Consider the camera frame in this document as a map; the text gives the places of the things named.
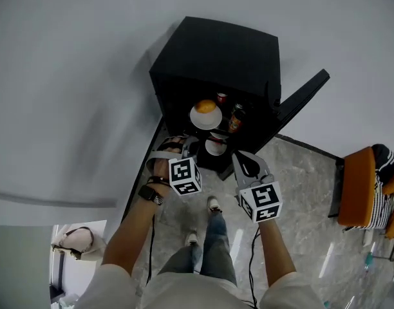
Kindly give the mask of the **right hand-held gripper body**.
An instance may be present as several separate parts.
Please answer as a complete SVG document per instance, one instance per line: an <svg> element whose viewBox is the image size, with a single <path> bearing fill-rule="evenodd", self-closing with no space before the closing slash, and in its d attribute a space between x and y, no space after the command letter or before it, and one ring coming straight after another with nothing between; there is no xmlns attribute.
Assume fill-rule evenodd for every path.
<svg viewBox="0 0 394 309"><path fill-rule="evenodd" d="M255 178L236 174L235 178L238 205L253 223L279 217L283 199L279 182L275 181L273 174Z"/></svg>

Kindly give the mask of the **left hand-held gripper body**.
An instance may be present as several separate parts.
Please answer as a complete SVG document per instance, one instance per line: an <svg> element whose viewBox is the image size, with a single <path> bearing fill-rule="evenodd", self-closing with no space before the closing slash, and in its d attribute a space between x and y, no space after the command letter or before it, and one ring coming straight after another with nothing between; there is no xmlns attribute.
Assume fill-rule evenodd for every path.
<svg viewBox="0 0 394 309"><path fill-rule="evenodd" d="M197 156L189 156L189 144L198 139L195 136L180 137L185 137L181 154L158 151L157 148L151 151L146 167L153 173L155 160L168 158L170 186L177 195L185 196L202 191L202 178L196 164Z"/></svg>

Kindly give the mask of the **white round plate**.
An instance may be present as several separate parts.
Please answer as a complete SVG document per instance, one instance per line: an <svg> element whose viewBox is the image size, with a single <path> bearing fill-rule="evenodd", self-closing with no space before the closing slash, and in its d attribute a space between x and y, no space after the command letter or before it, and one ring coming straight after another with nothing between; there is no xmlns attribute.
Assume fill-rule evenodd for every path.
<svg viewBox="0 0 394 309"><path fill-rule="evenodd" d="M191 123L198 129L211 130L221 124L222 112L219 107L215 107L214 110L209 113L200 113L193 107L190 111L190 119Z"/></svg>

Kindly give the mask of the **orange bread bun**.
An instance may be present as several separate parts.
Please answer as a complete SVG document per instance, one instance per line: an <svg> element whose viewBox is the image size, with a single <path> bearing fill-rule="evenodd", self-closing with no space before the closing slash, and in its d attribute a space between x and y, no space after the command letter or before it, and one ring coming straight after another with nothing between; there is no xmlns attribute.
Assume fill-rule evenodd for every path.
<svg viewBox="0 0 394 309"><path fill-rule="evenodd" d="M216 107L216 103L209 99L201 100L194 105L196 112L201 114L211 113L216 109Z"/></svg>

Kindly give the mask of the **black mini fridge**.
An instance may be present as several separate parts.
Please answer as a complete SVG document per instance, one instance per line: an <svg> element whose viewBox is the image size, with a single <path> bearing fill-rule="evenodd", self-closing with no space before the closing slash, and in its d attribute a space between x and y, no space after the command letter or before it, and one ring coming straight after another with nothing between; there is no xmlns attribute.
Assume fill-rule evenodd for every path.
<svg viewBox="0 0 394 309"><path fill-rule="evenodd" d="M186 17L150 69L162 115L171 135L198 138L198 167L224 180L232 174L232 153L258 152L282 130L329 80L319 71L287 99L281 97L279 42L276 36L244 26ZM220 104L229 121L236 104L244 111L241 127L227 134L226 151L211 155L205 148L212 131L191 122L194 105L226 99Z"/></svg>

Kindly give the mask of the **person's right forearm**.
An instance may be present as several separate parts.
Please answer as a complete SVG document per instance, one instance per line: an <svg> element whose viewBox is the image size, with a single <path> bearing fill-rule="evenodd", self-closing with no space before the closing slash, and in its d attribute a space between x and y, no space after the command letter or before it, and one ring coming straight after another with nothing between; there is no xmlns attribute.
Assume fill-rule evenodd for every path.
<svg viewBox="0 0 394 309"><path fill-rule="evenodd" d="M275 220L259 223L268 286L296 271Z"/></svg>

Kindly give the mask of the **person's left forearm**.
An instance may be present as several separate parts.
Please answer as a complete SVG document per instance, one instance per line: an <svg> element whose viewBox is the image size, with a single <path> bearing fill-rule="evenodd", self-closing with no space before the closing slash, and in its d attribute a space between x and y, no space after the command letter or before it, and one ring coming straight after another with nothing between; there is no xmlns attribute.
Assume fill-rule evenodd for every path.
<svg viewBox="0 0 394 309"><path fill-rule="evenodd" d="M116 265L129 275L142 251L159 204L139 197L108 242L102 265Z"/></svg>

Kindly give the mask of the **person's left hand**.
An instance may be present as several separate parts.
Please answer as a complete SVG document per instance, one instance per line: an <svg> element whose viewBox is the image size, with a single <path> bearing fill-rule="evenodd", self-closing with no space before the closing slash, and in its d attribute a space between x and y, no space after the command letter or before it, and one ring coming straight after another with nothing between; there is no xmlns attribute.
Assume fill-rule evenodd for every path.
<svg viewBox="0 0 394 309"><path fill-rule="evenodd" d="M158 147L158 151L175 153L180 155L182 153L185 137L167 138L164 143ZM159 180L169 186L169 163L168 158L157 158L154 162L153 176L158 177Z"/></svg>

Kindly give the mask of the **black wrist band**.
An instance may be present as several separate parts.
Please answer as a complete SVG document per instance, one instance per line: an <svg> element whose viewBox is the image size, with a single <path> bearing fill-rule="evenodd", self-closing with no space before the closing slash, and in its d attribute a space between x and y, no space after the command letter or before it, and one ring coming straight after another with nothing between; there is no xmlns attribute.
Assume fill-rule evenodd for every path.
<svg viewBox="0 0 394 309"><path fill-rule="evenodd" d="M161 184L170 187L169 179L163 178L161 176L150 176L147 180L147 184Z"/></svg>

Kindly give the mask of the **orange label bottle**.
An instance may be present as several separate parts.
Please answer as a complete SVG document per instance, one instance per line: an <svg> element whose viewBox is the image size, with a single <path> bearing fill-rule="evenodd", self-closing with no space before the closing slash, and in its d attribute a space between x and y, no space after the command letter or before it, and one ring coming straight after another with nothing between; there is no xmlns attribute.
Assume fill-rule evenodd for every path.
<svg viewBox="0 0 394 309"><path fill-rule="evenodd" d="M229 121L228 132L229 133L238 132L243 125L243 121L245 120L245 117L246 117L246 112L244 110L244 107L239 103L235 103Z"/></svg>

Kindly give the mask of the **person's right leg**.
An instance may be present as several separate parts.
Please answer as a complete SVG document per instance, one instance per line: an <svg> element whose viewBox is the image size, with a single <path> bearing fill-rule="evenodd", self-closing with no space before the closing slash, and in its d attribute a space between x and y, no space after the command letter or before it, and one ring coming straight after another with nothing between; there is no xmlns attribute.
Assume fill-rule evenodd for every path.
<svg viewBox="0 0 394 309"><path fill-rule="evenodd" d="M230 256L227 226L221 211L211 211L203 244L200 274L223 279L237 285L236 274Z"/></svg>

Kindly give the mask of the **person's leg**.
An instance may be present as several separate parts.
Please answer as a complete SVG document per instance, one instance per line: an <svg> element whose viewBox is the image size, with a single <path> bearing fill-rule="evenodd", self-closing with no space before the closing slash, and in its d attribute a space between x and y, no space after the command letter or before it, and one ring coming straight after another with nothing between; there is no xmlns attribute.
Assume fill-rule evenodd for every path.
<svg viewBox="0 0 394 309"><path fill-rule="evenodd" d="M236 274L230 256L227 226L221 211L211 211L203 244L200 274L223 279L237 285Z"/></svg>
<svg viewBox="0 0 394 309"><path fill-rule="evenodd" d="M191 243L190 245L186 245L169 258L158 274L167 272L193 273L201 255L202 249L199 244Z"/></svg>

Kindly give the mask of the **person's left leg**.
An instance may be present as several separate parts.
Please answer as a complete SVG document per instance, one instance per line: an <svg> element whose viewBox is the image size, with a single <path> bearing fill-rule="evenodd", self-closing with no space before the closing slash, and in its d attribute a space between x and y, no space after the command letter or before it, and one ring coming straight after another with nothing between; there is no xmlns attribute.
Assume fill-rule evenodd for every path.
<svg viewBox="0 0 394 309"><path fill-rule="evenodd" d="M199 244L191 243L190 245L186 245L169 258L158 274L167 272L193 273L201 255L202 249Z"/></svg>

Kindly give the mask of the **person's beige shirt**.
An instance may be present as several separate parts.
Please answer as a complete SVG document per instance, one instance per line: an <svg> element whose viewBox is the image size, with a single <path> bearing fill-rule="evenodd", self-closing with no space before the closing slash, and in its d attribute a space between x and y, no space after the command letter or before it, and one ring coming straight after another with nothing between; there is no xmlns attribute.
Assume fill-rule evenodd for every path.
<svg viewBox="0 0 394 309"><path fill-rule="evenodd" d="M238 289L225 279L166 272L154 276L136 296L131 276L116 265L102 265L74 309L251 309L238 298ZM259 309L326 309L298 272L269 287Z"/></svg>

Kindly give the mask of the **beige handbag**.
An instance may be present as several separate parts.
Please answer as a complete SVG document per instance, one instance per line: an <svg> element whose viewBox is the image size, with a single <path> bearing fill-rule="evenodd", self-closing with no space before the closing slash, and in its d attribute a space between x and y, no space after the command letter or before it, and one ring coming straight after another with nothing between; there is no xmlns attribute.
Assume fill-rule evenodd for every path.
<svg viewBox="0 0 394 309"><path fill-rule="evenodd" d="M98 261L103 258L106 244L97 233L82 226L57 234L51 247L77 261Z"/></svg>

